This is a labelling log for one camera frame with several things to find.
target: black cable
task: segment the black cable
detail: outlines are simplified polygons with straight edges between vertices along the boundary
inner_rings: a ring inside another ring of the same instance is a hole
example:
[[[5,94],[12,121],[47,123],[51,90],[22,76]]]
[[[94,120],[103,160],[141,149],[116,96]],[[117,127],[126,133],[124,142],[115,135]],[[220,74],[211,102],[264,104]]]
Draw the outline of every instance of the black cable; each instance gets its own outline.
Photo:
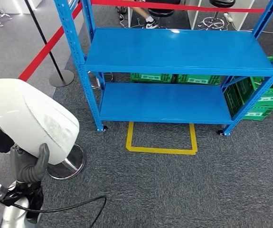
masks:
[[[95,222],[99,218],[99,216],[101,214],[101,212],[104,210],[104,208],[105,207],[106,203],[107,203],[107,196],[98,196],[95,198],[92,198],[92,199],[88,199],[87,201],[84,201],[84,202],[81,202],[81,203],[78,203],[76,205],[73,205],[73,206],[70,206],[70,207],[66,207],[66,208],[59,208],[59,209],[49,209],[49,210],[33,210],[33,209],[29,209],[29,208],[25,208],[25,207],[22,207],[20,205],[17,205],[17,204],[14,204],[12,206],[18,208],[18,209],[21,209],[21,210],[25,210],[27,212],[33,212],[33,213],[54,213],[54,212],[60,212],[60,211],[64,211],[64,210],[70,210],[70,209],[73,209],[73,208],[78,208],[78,207],[81,207],[85,204],[89,204],[91,202],[95,202],[97,200],[100,200],[100,199],[104,199],[103,206],[101,207],[101,209],[99,210],[98,214],[93,220],[92,223],[91,223],[90,227],[92,227],[94,224],[95,224]]]

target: yellow floor marking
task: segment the yellow floor marking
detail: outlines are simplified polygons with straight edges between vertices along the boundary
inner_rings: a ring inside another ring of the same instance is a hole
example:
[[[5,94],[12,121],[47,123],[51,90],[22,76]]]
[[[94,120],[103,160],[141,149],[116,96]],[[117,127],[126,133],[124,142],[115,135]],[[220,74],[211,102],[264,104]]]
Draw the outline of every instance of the yellow floor marking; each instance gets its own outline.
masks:
[[[195,155],[197,152],[197,144],[194,124],[190,123],[190,136],[191,138],[191,150],[183,149],[168,149],[168,148],[153,148],[153,147],[140,147],[132,146],[134,122],[129,122],[128,127],[128,134],[126,140],[126,148],[132,152],[147,152],[147,153],[169,153],[169,154],[185,154]]]

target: white sneaker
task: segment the white sneaker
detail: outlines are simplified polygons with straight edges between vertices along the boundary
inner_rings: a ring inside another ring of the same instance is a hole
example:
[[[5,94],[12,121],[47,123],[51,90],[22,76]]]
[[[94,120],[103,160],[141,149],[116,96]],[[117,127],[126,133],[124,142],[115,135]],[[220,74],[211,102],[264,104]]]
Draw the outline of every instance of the white sneaker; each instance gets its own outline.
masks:
[[[156,20],[153,20],[151,22],[146,22],[146,29],[155,29],[157,28],[159,26],[159,24],[157,23]]]

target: green crate stack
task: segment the green crate stack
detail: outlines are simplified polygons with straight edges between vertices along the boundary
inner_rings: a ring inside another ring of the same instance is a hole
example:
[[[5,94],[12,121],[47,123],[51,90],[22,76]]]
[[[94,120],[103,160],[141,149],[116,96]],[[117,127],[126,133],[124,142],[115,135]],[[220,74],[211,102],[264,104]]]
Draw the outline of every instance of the green crate stack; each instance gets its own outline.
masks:
[[[236,114],[240,107],[244,105],[250,96],[257,90],[264,77],[248,77],[228,87],[224,96],[232,116]],[[249,111],[243,119],[263,120],[273,111],[273,85],[262,95],[253,108]]]
[[[269,60],[273,61],[273,57],[268,57]],[[257,90],[263,81],[264,77],[248,77],[244,80],[237,83],[238,92],[240,93],[242,101],[245,103],[255,90]],[[273,108],[273,85],[262,95],[255,107],[271,107]]]
[[[237,87],[236,84],[230,85],[226,89],[224,97],[228,105],[229,111],[231,116],[234,116],[237,113],[241,106],[243,105],[243,102],[240,98]],[[244,120],[258,120],[261,121],[265,117],[268,116],[271,112],[273,111],[273,108],[266,106],[266,107],[252,107],[251,110],[247,112],[243,119]]]
[[[208,84],[208,85],[219,85],[221,84],[221,76],[213,75],[178,75],[177,83],[197,83],[197,84]]]
[[[131,73],[131,82],[171,83],[172,74]]]

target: round metal base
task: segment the round metal base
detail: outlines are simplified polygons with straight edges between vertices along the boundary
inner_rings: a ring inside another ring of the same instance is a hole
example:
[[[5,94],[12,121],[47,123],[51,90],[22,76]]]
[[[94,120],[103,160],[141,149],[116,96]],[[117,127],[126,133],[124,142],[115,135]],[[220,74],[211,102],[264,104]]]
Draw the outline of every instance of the round metal base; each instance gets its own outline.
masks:
[[[75,144],[62,163],[48,165],[49,176],[58,180],[67,180],[79,173],[85,163],[85,155],[80,146]]]
[[[88,72],[88,74],[89,75],[90,82],[91,82],[91,87],[92,89],[101,89],[101,84],[100,84],[99,80],[97,77],[95,77],[91,72]],[[104,73],[104,75],[105,77],[106,82],[113,82],[115,80],[115,78],[114,78],[114,76],[113,75],[112,72]]]
[[[222,29],[224,27],[224,21],[221,18],[208,17],[204,18],[202,23],[209,29]]]
[[[50,84],[54,87],[64,87],[70,85],[74,80],[74,74],[72,71],[63,69],[61,72],[64,80],[61,80],[59,74],[55,71],[49,78]]]

